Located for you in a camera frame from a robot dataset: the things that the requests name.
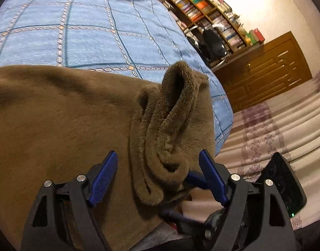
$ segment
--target plaid bedsheet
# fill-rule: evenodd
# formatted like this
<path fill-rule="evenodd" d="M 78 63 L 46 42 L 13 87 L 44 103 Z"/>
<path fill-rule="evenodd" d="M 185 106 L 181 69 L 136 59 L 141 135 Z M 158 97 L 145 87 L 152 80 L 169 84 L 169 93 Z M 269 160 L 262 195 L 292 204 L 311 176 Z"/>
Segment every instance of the plaid bedsheet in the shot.
<path fill-rule="evenodd" d="M 178 60 L 209 77 L 218 154 L 233 113 L 211 70 L 156 0 L 6 0 L 0 8 L 0 66 L 46 64 L 160 83 Z"/>

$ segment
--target door panel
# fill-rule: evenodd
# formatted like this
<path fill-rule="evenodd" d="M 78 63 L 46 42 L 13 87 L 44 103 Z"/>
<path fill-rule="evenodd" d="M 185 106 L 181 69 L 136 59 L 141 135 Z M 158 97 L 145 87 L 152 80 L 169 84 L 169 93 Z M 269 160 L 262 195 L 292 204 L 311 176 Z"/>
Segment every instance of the door panel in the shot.
<path fill-rule="evenodd" d="M 234 112 L 294 88 L 312 78 L 291 32 L 215 72 Z"/>

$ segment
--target wall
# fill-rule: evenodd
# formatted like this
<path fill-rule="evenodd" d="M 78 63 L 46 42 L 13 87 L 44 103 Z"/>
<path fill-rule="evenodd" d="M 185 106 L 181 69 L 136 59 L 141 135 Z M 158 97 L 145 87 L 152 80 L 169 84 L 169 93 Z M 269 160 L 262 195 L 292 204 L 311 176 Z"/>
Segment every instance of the wall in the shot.
<path fill-rule="evenodd" d="M 301 47 L 312 76 L 320 71 L 320 44 L 319 32 L 315 31 L 316 37 L 310 28 L 309 23 L 315 23 L 320 16 L 311 0 L 302 0 L 296 5 L 294 0 L 225 0 L 240 15 L 246 30 L 258 28 L 266 38 L 266 43 L 292 31 Z M 300 9 L 310 12 L 305 16 Z"/>

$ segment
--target brown blanket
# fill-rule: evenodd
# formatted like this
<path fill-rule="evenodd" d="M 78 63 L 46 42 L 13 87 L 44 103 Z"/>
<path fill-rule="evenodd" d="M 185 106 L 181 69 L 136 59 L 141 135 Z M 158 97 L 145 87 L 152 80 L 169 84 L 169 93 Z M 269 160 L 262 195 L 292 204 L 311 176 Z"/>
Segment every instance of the brown blanket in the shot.
<path fill-rule="evenodd" d="M 214 155 L 207 77 L 179 62 L 162 84 L 54 66 L 0 68 L 0 228 L 19 249 L 47 179 L 72 180 L 110 150 L 118 171 L 96 219 L 114 251 L 161 220 L 157 205 L 187 193 L 198 154 Z"/>

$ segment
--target curtain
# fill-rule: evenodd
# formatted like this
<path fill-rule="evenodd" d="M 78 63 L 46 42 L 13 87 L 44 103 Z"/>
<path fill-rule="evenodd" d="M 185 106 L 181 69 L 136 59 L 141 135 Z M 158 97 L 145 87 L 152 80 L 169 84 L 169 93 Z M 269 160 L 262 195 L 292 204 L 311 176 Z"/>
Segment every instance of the curtain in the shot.
<path fill-rule="evenodd" d="M 290 163 L 308 199 L 291 219 L 293 228 L 320 220 L 320 73 L 234 114 L 231 133 L 215 161 L 254 181 L 276 151 Z M 208 190 L 194 189 L 191 197 L 182 204 L 188 218 L 205 221 L 221 208 Z"/>

